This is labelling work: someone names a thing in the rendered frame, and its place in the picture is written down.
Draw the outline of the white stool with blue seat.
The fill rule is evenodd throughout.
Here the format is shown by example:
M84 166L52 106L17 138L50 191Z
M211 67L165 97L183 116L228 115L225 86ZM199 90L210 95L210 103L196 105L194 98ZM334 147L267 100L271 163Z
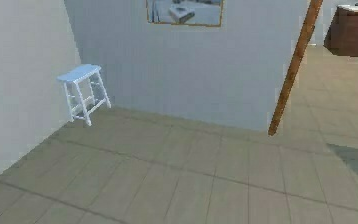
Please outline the white stool with blue seat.
M94 64L82 64L66 74L57 77L62 84L66 96L70 122L76 119L84 120L88 126L92 125L90 115L102 104L111 108L111 102L102 80L101 67ZM83 96L80 84L88 82L91 95Z

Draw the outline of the dark brown wooden cabinet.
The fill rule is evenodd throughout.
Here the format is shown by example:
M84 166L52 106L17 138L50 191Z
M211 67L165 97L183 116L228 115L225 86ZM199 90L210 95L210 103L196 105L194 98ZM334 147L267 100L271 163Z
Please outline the dark brown wooden cabinet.
M324 47L337 56L358 57L358 5L338 5Z

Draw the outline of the framed picture with gold frame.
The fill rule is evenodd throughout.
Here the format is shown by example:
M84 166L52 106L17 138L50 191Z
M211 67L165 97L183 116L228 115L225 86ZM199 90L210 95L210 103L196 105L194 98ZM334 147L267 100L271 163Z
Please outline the framed picture with gold frame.
M224 0L145 0L151 24L218 27Z

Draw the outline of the brown wooden door frame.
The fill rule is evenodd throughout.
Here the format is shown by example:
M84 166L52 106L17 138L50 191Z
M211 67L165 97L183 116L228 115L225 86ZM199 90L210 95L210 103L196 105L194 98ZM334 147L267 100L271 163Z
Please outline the brown wooden door frame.
M276 134L284 114L297 73L304 58L306 48L315 30L315 24L324 0L310 0L305 18L300 29L299 37L287 69L287 73L277 100L274 113L267 131L269 136Z

